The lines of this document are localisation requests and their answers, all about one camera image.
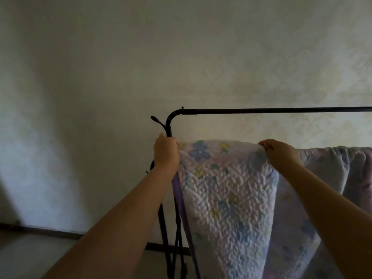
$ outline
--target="wallpaper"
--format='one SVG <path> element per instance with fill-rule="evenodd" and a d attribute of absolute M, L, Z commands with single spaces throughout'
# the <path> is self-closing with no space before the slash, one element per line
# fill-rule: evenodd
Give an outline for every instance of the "wallpaper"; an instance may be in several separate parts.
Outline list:
<path fill-rule="evenodd" d="M 150 115 L 372 106 L 371 2 L 0 0 L 0 222 L 88 230 L 145 176 Z M 372 146 L 372 113 L 179 116 L 172 130 Z M 171 191 L 164 205 L 173 242 Z"/>

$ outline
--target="drying rack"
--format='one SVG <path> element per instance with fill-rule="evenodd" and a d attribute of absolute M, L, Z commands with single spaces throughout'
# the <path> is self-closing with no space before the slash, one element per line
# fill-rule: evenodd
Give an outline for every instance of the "drying rack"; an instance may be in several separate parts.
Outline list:
<path fill-rule="evenodd" d="M 334 112 L 372 112 L 372 107 L 300 107 L 300 108 L 217 108 L 217 109 L 197 109 L 197 108 L 181 108 L 172 112 L 165 125 L 162 124 L 156 117 L 151 116 L 151 119 L 163 126 L 167 137 L 172 136 L 172 129 L 170 123 L 177 115 L 207 115 L 207 114 L 239 114 L 239 113 L 334 113 Z M 150 170 L 154 167 L 154 161 L 151 163 Z M 174 251 L 172 260 L 170 257 L 170 249 L 168 243 L 167 227 L 165 225 L 164 210 L 161 204 L 158 210 L 159 224 L 161 230 L 161 238 L 165 251 L 165 260 L 167 263 L 167 275 L 169 279 L 174 279 L 176 270 L 177 247 L 179 244 L 179 251 L 181 257 L 181 279 L 185 279 L 187 275 L 187 266 L 184 262 L 182 236 L 181 236 L 181 219 L 178 211 L 176 199 L 174 199 L 174 207 L 176 210 L 176 239 L 174 242 Z"/>

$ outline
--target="floral wallpaper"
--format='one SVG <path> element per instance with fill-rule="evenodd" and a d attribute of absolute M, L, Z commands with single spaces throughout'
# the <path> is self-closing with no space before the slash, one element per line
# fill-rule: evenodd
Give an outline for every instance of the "floral wallpaper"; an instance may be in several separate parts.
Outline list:
<path fill-rule="evenodd" d="M 2 0 L 0 222 L 88 230 L 186 108 L 372 106 L 372 0 Z M 179 116 L 182 141 L 372 146 L 372 113 Z M 173 241 L 171 191 L 164 201 Z M 161 241 L 157 227 L 152 241 Z"/>

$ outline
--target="forearm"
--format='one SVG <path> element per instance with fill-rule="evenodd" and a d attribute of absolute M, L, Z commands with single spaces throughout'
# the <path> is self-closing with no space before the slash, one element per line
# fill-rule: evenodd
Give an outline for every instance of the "forearm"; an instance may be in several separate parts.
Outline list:
<path fill-rule="evenodd" d="M 173 176 L 155 167 L 44 278 L 129 278 Z"/>
<path fill-rule="evenodd" d="M 302 166 L 282 174 L 345 278 L 372 277 L 372 216 Z"/>

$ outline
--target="dark brown baseboard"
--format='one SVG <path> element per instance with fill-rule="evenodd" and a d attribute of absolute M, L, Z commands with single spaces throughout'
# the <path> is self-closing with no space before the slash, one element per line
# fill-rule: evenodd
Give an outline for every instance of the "dark brown baseboard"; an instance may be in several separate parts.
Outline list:
<path fill-rule="evenodd" d="M 51 230 L 51 229 L 44 229 L 44 228 L 34 228 L 34 227 L 26 227 L 20 225 L 11 225 L 0 223 L 0 230 L 6 231 L 13 231 L 13 232 L 22 232 L 34 235 L 42 235 L 42 236 L 49 236 L 61 239 L 71 239 L 71 240 L 79 240 L 84 234 L 80 233 L 73 233 L 73 232 L 65 232 L 65 231 L 58 231 L 58 230 Z M 174 246 L 169 246 L 170 252 L 174 253 Z M 159 251 L 165 253 L 165 246 L 163 244 L 157 243 L 147 243 L 145 250 L 148 251 Z M 180 254 L 181 249 L 177 247 L 177 253 Z M 190 255 L 190 250 L 186 247 L 183 247 L 183 254 L 185 256 Z"/>

